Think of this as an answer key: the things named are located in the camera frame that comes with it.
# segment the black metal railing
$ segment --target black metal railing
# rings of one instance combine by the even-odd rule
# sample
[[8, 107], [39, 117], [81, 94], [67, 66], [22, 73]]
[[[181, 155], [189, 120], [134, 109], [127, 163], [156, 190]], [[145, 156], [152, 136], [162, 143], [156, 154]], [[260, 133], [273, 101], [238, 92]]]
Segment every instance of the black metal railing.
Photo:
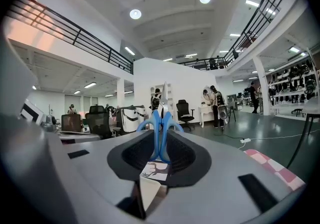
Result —
[[7, 16], [62, 39], [131, 74], [133, 62], [90, 32], [36, 0], [14, 0]]
[[184, 66], [189, 66], [198, 70], [217, 70], [224, 69], [227, 66], [224, 57], [219, 58], [207, 58], [207, 59], [196, 59], [193, 61], [181, 62]]
[[226, 65], [238, 58], [267, 28], [273, 18], [280, 11], [283, 0], [261, 0], [250, 21], [243, 29], [240, 37], [224, 56]]

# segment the power cable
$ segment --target power cable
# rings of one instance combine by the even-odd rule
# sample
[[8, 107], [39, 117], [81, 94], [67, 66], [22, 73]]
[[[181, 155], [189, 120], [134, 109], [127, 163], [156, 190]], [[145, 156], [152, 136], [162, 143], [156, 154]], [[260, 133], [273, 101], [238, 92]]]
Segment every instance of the power cable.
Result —
[[[320, 129], [311, 131], [310, 133], [314, 133], [316, 131], [320, 131]], [[302, 134], [297, 134], [297, 135], [290, 135], [290, 136], [281, 136], [281, 137], [268, 137], [268, 138], [250, 138], [250, 140], [265, 140], [265, 139], [280, 139], [280, 138], [289, 138], [289, 137], [296, 137], [296, 136], [301, 136]]]
[[232, 137], [232, 136], [229, 136], [227, 134], [213, 134], [213, 135], [215, 135], [215, 136], [227, 136], [227, 137], [232, 138], [232, 139], [243, 139], [244, 140], [243, 137]]
[[244, 143], [244, 145], [243, 145], [243, 146], [241, 146], [240, 148], [238, 148], [238, 150], [239, 150], [239, 149], [241, 149], [241, 148], [243, 148], [245, 145], [246, 145], [246, 142]]

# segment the power strip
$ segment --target power strip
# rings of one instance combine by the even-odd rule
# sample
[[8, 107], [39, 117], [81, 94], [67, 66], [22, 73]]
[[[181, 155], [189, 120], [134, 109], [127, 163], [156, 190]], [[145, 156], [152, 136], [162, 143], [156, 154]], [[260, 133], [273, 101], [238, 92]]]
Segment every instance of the power strip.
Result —
[[246, 139], [244, 139], [244, 140], [240, 140], [241, 143], [246, 143], [246, 142], [249, 142], [249, 141], [251, 141], [250, 138], [246, 138]]

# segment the white shirt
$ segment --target white shirt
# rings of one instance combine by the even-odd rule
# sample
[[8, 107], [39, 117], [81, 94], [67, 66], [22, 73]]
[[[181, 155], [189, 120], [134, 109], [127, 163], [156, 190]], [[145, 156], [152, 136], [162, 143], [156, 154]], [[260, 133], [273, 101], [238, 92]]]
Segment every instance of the white shirt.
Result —
[[75, 108], [73, 108], [72, 110], [70, 110], [70, 108], [69, 108], [68, 114], [75, 114], [75, 113], [77, 113]]

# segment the black office chair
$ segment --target black office chair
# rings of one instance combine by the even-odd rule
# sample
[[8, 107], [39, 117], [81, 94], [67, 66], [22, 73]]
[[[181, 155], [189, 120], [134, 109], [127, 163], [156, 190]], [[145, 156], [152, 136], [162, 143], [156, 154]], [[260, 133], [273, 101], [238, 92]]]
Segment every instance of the black office chair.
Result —
[[189, 104], [186, 102], [186, 100], [179, 100], [178, 103], [176, 104], [176, 108], [178, 109], [178, 120], [181, 120], [185, 122], [185, 125], [190, 129], [191, 127], [189, 126], [189, 121], [195, 119], [194, 118], [194, 109], [192, 109], [192, 116], [190, 116], [189, 113]]
[[106, 110], [101, 105], [90, 106], [89, 113], [103, 113], [103, 112], [106, 112]]
[[61, 116], [62, 131], [81, 132], [81, 115], [80, 114], [65, 114]]
[[90, 133], [98, 134], [102, 139], [112, 137], [112, 132], [109, 126], [109, 113], [103, 106], [91, 106], [89, 113], [85, 114], [85, 119], [90, 129]]

